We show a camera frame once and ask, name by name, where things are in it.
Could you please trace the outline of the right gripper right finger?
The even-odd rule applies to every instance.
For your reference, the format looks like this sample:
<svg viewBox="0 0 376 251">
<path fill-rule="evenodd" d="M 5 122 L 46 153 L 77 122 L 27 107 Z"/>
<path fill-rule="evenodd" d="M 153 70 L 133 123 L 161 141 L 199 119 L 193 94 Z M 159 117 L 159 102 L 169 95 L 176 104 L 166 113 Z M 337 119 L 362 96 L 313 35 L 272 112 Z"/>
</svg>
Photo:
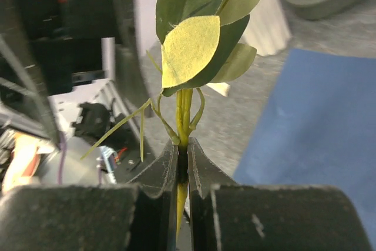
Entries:
<svg viewBox="0 0 376 251">
<path fill-rule="evenodd" d="M 237 184 L 188 147 L 194 250 L 371 250 L 350 199 L 327 185 Z"/>
</svg>

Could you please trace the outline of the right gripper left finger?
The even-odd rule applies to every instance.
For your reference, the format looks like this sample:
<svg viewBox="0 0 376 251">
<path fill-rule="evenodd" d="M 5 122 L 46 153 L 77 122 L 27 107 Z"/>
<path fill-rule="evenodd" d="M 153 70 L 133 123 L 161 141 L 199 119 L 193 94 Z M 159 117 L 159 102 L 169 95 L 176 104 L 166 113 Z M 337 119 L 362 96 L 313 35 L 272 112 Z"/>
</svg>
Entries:
<svg viewBox="0 0 376 251">
<path fill-rule="evenodd" d="M 1 198 L 2 250 L 175 250 L 177 147 L 130 182 L 20 186 Z"/>
</svg>

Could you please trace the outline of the blue wrapping paper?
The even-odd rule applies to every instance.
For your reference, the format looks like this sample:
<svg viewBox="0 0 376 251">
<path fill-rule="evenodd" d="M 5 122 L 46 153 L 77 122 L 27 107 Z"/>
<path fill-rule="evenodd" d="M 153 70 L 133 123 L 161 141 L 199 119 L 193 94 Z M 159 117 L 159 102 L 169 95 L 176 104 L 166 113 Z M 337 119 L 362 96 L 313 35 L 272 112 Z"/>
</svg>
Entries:
<svg viewBox="0 0 376 251">
<path fill-rule="evenodd" d="M 336 186 L 375 242 L 375 59 L 292 49 L 233 177 Z"/>
</svg>

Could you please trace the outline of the pink flower bunch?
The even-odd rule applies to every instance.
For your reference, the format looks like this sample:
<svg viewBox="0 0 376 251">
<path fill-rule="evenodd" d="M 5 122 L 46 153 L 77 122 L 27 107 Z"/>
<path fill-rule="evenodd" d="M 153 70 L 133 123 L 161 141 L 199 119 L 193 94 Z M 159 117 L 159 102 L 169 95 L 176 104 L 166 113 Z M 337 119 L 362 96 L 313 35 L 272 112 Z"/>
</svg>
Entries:
<svg viewBox="0 0 376 251">
<path fill-rule="evenodd" d="M 251 66 L 256 49 L 241 43 L 250 13 L 260 0 L 157 0 L 156 34 L 162 62 L 160 97 L 176 97 L 176 127 L 165 125 L 179 150 L 176 222 L 187 198 L 190 134 L 204 107 L 191 113 L 193 92 L 208 83 L 231 82 Z"/>
</svg>

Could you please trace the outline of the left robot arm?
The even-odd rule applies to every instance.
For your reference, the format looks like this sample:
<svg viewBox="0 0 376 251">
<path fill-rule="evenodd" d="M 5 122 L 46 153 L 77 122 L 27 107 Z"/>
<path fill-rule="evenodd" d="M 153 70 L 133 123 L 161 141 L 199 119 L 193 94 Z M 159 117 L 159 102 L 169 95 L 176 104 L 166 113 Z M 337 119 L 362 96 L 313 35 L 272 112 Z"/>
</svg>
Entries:
<svg viewBox="0 0 376 251">
<path fill-rule="evenodd" d="M 99 185 L 141 167 L 136 0 L 1 0 L 1 182 Z"/>
</svg>

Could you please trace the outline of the white ribbed vase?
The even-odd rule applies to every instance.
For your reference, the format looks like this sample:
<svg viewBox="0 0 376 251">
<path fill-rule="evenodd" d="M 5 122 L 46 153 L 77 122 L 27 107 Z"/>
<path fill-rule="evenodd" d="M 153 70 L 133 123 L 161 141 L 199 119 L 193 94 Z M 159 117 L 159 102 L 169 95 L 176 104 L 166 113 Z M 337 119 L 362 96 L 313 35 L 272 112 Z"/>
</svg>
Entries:
<svg viewBox="0 0 376 251">
<path fill-rule="evenodd" d="M 243 39 L 263 57 L 276 55 L 287 48 L 291 32 L 280 0 L 259 1 L 250 14 Z"/>
</svg>

